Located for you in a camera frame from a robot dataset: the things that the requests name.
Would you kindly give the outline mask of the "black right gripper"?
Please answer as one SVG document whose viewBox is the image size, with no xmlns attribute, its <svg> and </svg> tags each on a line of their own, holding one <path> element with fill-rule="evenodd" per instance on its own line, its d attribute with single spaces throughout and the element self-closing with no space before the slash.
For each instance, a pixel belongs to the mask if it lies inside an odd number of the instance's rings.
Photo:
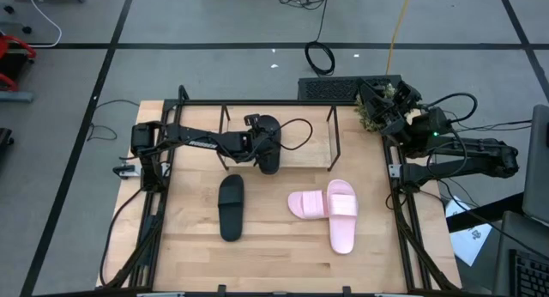
<svg viewBox="0 0 549 297">
<path fill-rule="evenodd" d="M 389 102 L 378 94 L 376 89 L 366 81 L 359 84 L 360 102 L 369 118 L 380 116 L 383 136 L 408 138 L 429 135 L 429 114 L 417 109 L 421 94 L 417 89 L 404 81 L 400 81 L 395 93 L 395 106 L 389 107 Z"/>
</svg>

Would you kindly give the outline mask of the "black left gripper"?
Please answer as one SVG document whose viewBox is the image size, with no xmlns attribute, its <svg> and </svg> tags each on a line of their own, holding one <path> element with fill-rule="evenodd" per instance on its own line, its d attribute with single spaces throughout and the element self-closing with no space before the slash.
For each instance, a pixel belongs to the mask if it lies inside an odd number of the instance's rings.
<svg viewBox="0 0 549 297">
<path fill-rule="evenodd" d="M 244 116 L 246 126 L 252 126 L 247 131 L 239 131 L 238 138 L 242 145 L 243 151 L 238 156 L 239 162 L 247 162 L 253 160 L 263 144 L 270 140 L 269 132 L 258 124 L 260 115 L 249 114 Z"/>
</svg>

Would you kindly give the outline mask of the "black slide sandal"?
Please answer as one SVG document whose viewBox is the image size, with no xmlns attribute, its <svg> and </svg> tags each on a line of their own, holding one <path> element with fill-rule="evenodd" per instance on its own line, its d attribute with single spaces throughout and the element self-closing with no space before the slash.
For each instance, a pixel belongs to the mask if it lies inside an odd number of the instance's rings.
<svg viewBox="0 0 549 297">
<path fill-rule="evenodd" d="M 260 144 L 256 151 L 256 164 L 263 174 L 278 172 L 281 158 L 281 130 L 278 120 L 270 115 L 261 115 L 258 119 L 261 129 Z"/>
<path fill-rule="evenodd" d="M 238 174 L 224 178 L 218 194 L 220 236 L 224 241 L 238 240 L 244 223 L 244 181 Z"/>
</svg>

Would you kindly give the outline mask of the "pink slide sandal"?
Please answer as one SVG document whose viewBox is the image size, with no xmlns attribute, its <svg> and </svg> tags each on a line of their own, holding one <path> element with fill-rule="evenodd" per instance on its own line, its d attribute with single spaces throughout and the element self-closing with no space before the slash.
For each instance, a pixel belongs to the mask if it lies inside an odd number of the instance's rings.
<svg viewBox="0 0 549 297">
<path fill-rule="evenodd" d="M 329 217 L 322 190 L 292 192 L 288 196 L 287 203 L 290 211 L 300 219 L 316 220 Z"/>
<path fill-rule="evenodd" d="M 344 180 L 334 179 L 327 187 L 329 233 L 332 249 L 342 255 L 354 247 L 359 202 L 352 186 Z"/>
</svg>

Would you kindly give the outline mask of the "small green potted plant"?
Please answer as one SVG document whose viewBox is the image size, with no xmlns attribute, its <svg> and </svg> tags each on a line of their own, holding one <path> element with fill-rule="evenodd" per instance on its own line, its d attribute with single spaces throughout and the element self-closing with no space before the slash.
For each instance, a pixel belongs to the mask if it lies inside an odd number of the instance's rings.
<svg viewBox="0 0 549 297">
<path fill-rule="evenodd" d="M 395 96 L 395 88 L 391 82 L 386 84 L 371 84 L 371 85 L 376 89 L 378 94 L 381 94 L 389 102 L 389 107 L 395 106 L 395 103 L 393 101 L 393 98 Z M 359 95 L 359 85 L 358 85 L 358 91 L 355 95 L 356 107 L 354 108 L 354 111 L 359 115 L 359 123 L 365 130 L 369 132 L 380 131 L 382 127 L 380 116 L 375 119 L 369 118 L 360 100 L 361 98 Z"/>
</svg>

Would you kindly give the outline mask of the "grey monitor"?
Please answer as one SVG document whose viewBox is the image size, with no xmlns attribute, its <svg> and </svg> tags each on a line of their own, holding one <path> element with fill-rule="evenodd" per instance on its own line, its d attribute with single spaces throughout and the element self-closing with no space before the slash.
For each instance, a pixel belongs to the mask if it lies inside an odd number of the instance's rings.
<svg viewBox="0 0 549 297">
<path fill-rule="evenodd" d="M 533 110 L 523 194 L 524 213 L 549 226 L 549 106 Z"/>
</svg>

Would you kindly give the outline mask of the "white paper sheet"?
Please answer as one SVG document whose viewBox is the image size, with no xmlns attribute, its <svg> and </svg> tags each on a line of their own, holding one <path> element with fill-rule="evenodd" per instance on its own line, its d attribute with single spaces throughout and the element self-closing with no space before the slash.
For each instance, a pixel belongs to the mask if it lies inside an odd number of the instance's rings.
<svg viewBox="0 0 549 297">
<path fill-rule="evenodd" d="M 450 200 L 445 207 L 446 218 L 452 215 L 463 213 L 469 207 L 460 199 L 457 199 L 459 206 L 455 201 Z M 478 257 L 482 246 L 491 232 L 492 227 L 488 224 L 482 224 L 467 228 L 450 234 L 451 244 L 454 254 L 466 265 L 472 266 Z"/>
</svg>

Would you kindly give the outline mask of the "grey side desk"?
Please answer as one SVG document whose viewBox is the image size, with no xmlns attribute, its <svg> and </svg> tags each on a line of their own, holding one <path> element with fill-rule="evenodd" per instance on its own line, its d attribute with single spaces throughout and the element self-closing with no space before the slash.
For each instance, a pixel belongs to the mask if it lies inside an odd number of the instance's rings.
<svg viewBox="0 0 549 297">
<path fill-rule="evenodd" d="M 506 211 L 501 230 L 515 238 L 501 234 L 492 293 L 510 296 L 510 250 L 532 253 L 532 250 L 549 259 L 549 227 L 535 220 Z"/>
</svg>

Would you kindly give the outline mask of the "black computer keyboard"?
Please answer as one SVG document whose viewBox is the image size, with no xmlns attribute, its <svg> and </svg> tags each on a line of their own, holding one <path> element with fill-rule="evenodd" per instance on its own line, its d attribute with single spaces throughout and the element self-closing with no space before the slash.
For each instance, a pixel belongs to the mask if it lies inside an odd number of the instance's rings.
<svg viewBox="0 0 549 297">
<path fill-rule="evenodd" d="M 513 297 L 549 297 L 549 260 L 511 249 L 510 293 Z"/>
</svg>

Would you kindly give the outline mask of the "red and black cart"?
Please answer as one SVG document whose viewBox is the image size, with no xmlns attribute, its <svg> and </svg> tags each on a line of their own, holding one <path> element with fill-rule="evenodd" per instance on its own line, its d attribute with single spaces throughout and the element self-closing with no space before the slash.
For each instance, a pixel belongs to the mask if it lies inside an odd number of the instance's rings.
<svg viewBox="0 0 549 297">
<path fill-rule="evenodd" d="M 29 44 L 14 36 L 0 34 L 0 91 L 17 91 L 17 79 L 35 58 L 36 51 Z"/>
</svg>

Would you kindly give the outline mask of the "black aluminium rig frame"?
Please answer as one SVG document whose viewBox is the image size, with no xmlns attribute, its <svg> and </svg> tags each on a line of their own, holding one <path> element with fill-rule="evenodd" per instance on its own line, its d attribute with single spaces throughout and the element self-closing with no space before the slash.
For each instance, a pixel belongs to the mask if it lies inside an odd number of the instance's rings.
<svg viewBox="0 0 549 297">
<path fill-rule="evenodd" d="M 151 119 L 151 118 L 159 118 L 162 122 L 166 122 L 169 120 L 171 113 L 173 113 L 173 118 L 180 117 L 180 121 L 183 121 L 185 116 L 188 117 L 188 120 L 192 121 L 208 121 L 208 124 L 212 124 L 214 117 L 218 117 L 219 115 L 219 122 L 220 123 L 220 117 L 222 114 L 222 108 L 224 106 L 335 106 L 337 109 L 338 114 L 338 120 L 339 120 L 339 133 L 342 132 L 341 126 L 342 125 L 353 125 L 355 126 L 355 123 L 352 123 L 351 121 L 354 119 L 358 120 L 358 115 L 353 112 L 354 107 L 356 107 L 354 100 L 349 101 L 322 101 L 322 100 L 307 100 L 307 101 L 299 101 L 299 100 L 190 100 L 186 99 L 184 96 L 186 96 L 186 93 L 183 91 L 179 92 L 180 95 L 177 99 L 167 99 L 163 101 L 159 100 L 146 100 L 143 101 L 140 105 L 140 110 L 138 112 L 138 120 L 145 120 L 145 119 Z M 374 139 L 376 136 L 365 136 L 364 139 Z M 386 142 L 385 140 L 381 140 L 382 138 L 378 138 L 377 141 L 375 141 L 375 145 L 372 145 L 372 149 L 366 149 L 365 144 L 366 142 L 362 142 L 364 144 L 363 149 L 359 149 L 359 151 L 364 151 L 364 156 L 372 156 L 371 163 L 373 165 L 373 156 L 377 156 L 377 161 L 379 161 L 379 156 L 382 156 L 381 164 L 375 164 L 375 168 L 378 171 L 374 171 L 374 173 L 378 172 L 375 177 L 377 178 L 376 181 L 382 188 L 381 194 L 390 193 L 389 198 L 393 199 L 393 202 L 396 202 L 396 194 L 394 197 L 391 197 L 393 195 L 394 189 L 397 187 L 396 181 L 391 180 L 391 178 L 387 177 L 387 165 L 389 163 L 389 160 L 392 160 L 390 158 L 390 144 L 389 142 Z M 364 274 L 362 273 L 355 273 L 353 274 L 354 277 L 349 278 L 340 278 L 340 281 L 336 284 L 333 284 L 331 287 L 327 283 L 328 277 L 314 277 L 314 279 L 317 279 L 313 283 L 310 284 L 309 287 L 312 285 L 312 288 L 304 288 L 305 285 L 301 288 L 290 288 L 290 282 L 283 282 L 282 284 L 275 283 L 276 279 L 282 279 L 282 277 L 244 277 L 244 276 L 233 276 L 233 277 L 222 277 L 222 276 L 201 276 L 201 277 L 189 277 L 190 280 L 187 282 L 170 282 L 165 283 L 163 288 L 160 288 L 160 280 L 164 280 L 162 277 L 161 271 L 164 272 L 164 270 L 167 272 L 167 269 L 162 269 L 163 267 L 167 267 L 167 265 L 161 265 L 161 262 L 166 262 L 172 264 L 174 267 L 177 267 L 175 263 L 181 263 L 186 264 L 185 266 L 189 266 L 189 264 L 193 264 L 194 262 L 184 262 L 184 261 L 170 261 L 168 262 L 164 258 L 174 258 L 175 254 L 172 256 L 166 256 L 164 255 L 163 258 L 161 258 L 160 254 L 166 254 L 167 252 L 162 251 L 168 251 L 168 244 L 166 242 L 170 240 L 175 239 L 168 239 L 168 237 L 172 236 L 168 233 L 166 233 L 165 228 L 167 228 L 168 224 L 178 224 L 179 226 L 183 227 L 183 224 L 191 224 L 190 221 L 183 221 L 183 220 L 177 220 L 176 221 L 176 214 L 175 213 L 168 213 L 168 211 L 176 211 L 174 208 L 176 207 L 176 203 L 181 205 L 182 211 L 185 210 L 184 207 L 189 207 L 187 210 L 189 212 L 191 211 L 199 211 L 200 206 L 196 206 L 191 208 L 192 203 L 189 199 L 193 197 L 202 198 L 201 191 L 202 189 L 209 190 L 214 189 L 214 185 L 220 185 L 221 180 L 220 177 L 224 177 L 228 173 L 233 173 L 233 170 L 228 171 L 225 169 L 225 167 L 221 168 L 221 166 L 218 166 L 216 164 L 214 167 L 212 166 L 212 163 L 217 162 L 218 160 L 212 160 L 213 158 L 209 157 L 208 162 L 204 160 L 204 162 L 199 161 L 200 159 L 196 159 L 196 156 L 192 158 L 192 154 L 189 154 L 187 152 L 188 150 L 180 151 L 178 154 L 177 151 L 171 150 L 167 151 L 167 160 L 166 163 L 162 161 L 164 164 L 175 166 L 176 168 L 170 168 L 168 169 L 168 172 L 171 175 L 166 175 L 165 177 L 165 183 L 166 188 L 163 191 L 145 191 L 141 189 L 140 192 L 146 193 L 144 198 L 144 204 L 142 208 L 142 217 L 141 217 L 141 224 L 139 229 L 137 230 L 137 242 L 135 250 L 129 255 L 128 260 L 120 267 L 120 269 L 117 271 L 115 276 L 107 282 L 106 279 L 106 285 L 100 285 L 97 288 L 95 288 L 94 291 L 91 291 L 91 293 L 87 294 L 96 294 L 98 296 L 115 296 L 115 297 L 122 297 L 122 296 L 129 296 L 129 297 L 136 297 L 139 295 L 153 295 L 153 294 L 170 294 L 175 295 L 176 297 L 191 297 L 191 296 L 215 296 L 218 286 L 220 284 L 226 285 L 226 297 L 228 296 L 268 296 L 268 297 L 275 297 L 275 296 L 341 296 L 342 297 L 342 287 L 343 286 L 349 286 L 352 290 L 353 296 L 372 296 L 374 293 L 366 293 L 366 289 L 370 289 L 372 291 L 384 291 L 381 294 L 403 294 L 403 293 L 397 293 L 397 290 L 404 290 L 406 294 L 418 294 L 418 295 L 433 295 L 433 296 L 443 296 L 443 295 L 452 295 L 452 294 L 459 294 L 460 288 L 456 284 L 454 284 L 450 279 L 449 276 L 445 275 L 443 271 L 436 266 L 436 262 L 433 258 L 429 258 L 430 262 L 424 262 L 426 260 L 426 256 L 428 255 L 427 250 L 424 248 L 427 244 L 425 241 L 426 239 L 423 239 L 422 241 L 419 241 L 419 237 L 423 232 L 421 232 L 420 228 L 420 220 L 419 220 L 419 211 L 417 210 L 417 207 L 419 205 L 416 202 L 416 199 L 414 198 L 413 194 L 407 194 L 407 209 L 409 209 L 408 214 L 410 214 L 411 219 L 410 222 L 407 222 L 405 220 L 405 214 L 401 210 L 402 207 L 399 207 L 396 205 L 396 209 L 389 210 L 386 209 L 386 207 L 381 206 L 377 210 L 373 210 L 372 214 L 375 215 L 377 219 L 389 219 L 387 222 L 388 226 L 385 226 L 387 228 L 390 228 L 387 230 L 387 233 L 392 233 L 393 235 L 389 234 L 381 234 L 376 235 L 379 236 L 379 240 L 383 240 L 383 242 L 387 241 L 389 242 L 389 245 L 396 246 L 396 249 L 398 250 L 390 250 L 390 248 L 383 249 L 384 252 L 378 252 L 380 258 L 399 258 L 400 266 L 395 267 L 394 265 L 389 265 L 389 261 L 387 262 L 387 265 L 384 263 L 381 265 L 382 267 L 387 267 L 383 270 L 387 270 L 389 272 L 388 278 L 379 278 L 381 280 L 390 280 L 390 279 L 400 279 L 398 283 L 393 283 L 392 286 L 387 286 L 384 289 L 381 288 L 368 288 L 366 285 L 366 280 L 370 280 L 368 276 L 366 276 L 366 271 L 370 272 L 368 275 L 376 276 L 374 273 L 374 267 L 367 267 L 367 266 L 373 266 L 372 264 L 366 264 L 371 263 L 373 261 L 364 261 L 364 266 L 366 266 L 366 270 L 364 271 Z M 265 186 L 275 186 L 277 182 L 274 182 L 274 180 L 278 177 L 292 177 L 292 176 L 319 176 L 320 177 L 334 177 L 334 176 L 340 176 L 342 173 L 345 175 L 344 177 L 353 177 L 353 178 L 359 178 L 363 177 L 362 172 L 358 170 L 353 170 L 352 167 L 350 167 L 349 162 L 351 158 L 348 156 L 344 156 L 343 160 L 340 160 L 341 157 L 339 157 L 339 160 L 335 163 L 334 167 L 331 170 L 322 169 L 322 168 L 288 168 L 289 171 L 280 170 L 278 174 L 276 175 L 263 175 L 259 173 L 257 175 L 255 172 L 258 172 L 257 170 L 254 170 L 253 167 L 248 167 L 251 169 L 251 171 L 239 171 L 240 174 L 243 176 L 247 174 L 246 176 L 248 179 L 244 179 L 244 181 L 248 180 L 247 187 L 244 189 L 249 191 L 249 196 L 244 196 L 244 198 L 249 198 L 250 200 L 246 200 L 248 203 L 252 203 L 253 199 L 256 199 L 257 206 L 261 204 L 261 206 L 265 206 L 264 208 L 267 208 L 268 200 L 266 196 L 260 197 L 261 192 L 259 190 L 253 191 L 254 189 L 251 189 L 251 187 L 254 185 L 251 181 L 253 181 L 253 178 L 259 178 L 257 176 L 263 176 L 262 180 L 265 181 Z M 197 181 L 198 179 L 191 179 L 189 184 L 176 184 L 176 181 L 185 181 L 186 177 L 192 177 L 196 176 L 198 178 L 198 175 L 202 177 L 202 175 L 205 175 L 206 177 L 210 176 L 216 177 L 217 179 L 204 179 L 208 181 L 209 183 L 197 183 L 194 181 Z M 246 223 L 249 223 L 250 225 L 257 223 L 257 225 L 260 225 L 259 221 L 247 221 Z M 190 237 L 200 237 L 200 236 L 218 236 L 217 240 L 218 243 L 221 243 L 222 245 L 226 245 L 228 248 L 235 248 L 239 249 L 237 245 L 244 246 L 244 245 L 251 245 L 250 242 L 255 241 L 252 237 L 254 236 L 265 236 L 270 237 L 270 239 L 258 239 L 257 242 L 260 242 L 258 245 L 265 245 L 265 242 L 267 242 L 266 245 L 279 245 L 275 244 L 275 242 L 282 243 L 280 246 L 283 245 L 295 245 L 297 244 L 290 244 L 290 242 L 302 242 L 305 243 L 305 241 L 296 240 L 295 238 L 292 240 L 296 241 L 290 241 L 291 237 L 298 237 L 297 234 L 290 234 L 293 231 L 288 231 L 288 233 L 285 234 L 250 234 L 250 227 L 248 231 L 245 231 L 244 224 L 244 231 L 243 231 L 243 238 L 240 239 L 240 243 L 238 242 L 225 242 L 221 241 L 219 239 L 219 235 L 210 233 L 210 234 L 198 234 L 198 233 L 192 233 L 192 234 L 184 234 L 184 233 L 176 233 L 173 235 L 173 237 L 178 236 L 190 236 Z M 366 285 L 367 288 L 359 288 L 359 286 Z"/>
</svg>

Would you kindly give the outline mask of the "wooden shelf with black frame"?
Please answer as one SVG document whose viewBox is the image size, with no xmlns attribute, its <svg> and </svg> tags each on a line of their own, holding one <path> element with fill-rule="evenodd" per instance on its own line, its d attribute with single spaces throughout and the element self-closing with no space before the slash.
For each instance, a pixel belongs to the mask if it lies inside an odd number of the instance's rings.
<svg viewBox="0 0 549 297">
<path fill-rule="evenodd" d="M 281 129 L 282 168 L 331 170 L 341 156 L 339 120 L 335 106 L 224 106 L 220 131 L 247 130 L 244 116 L 270 115 Z"/>
</svg>

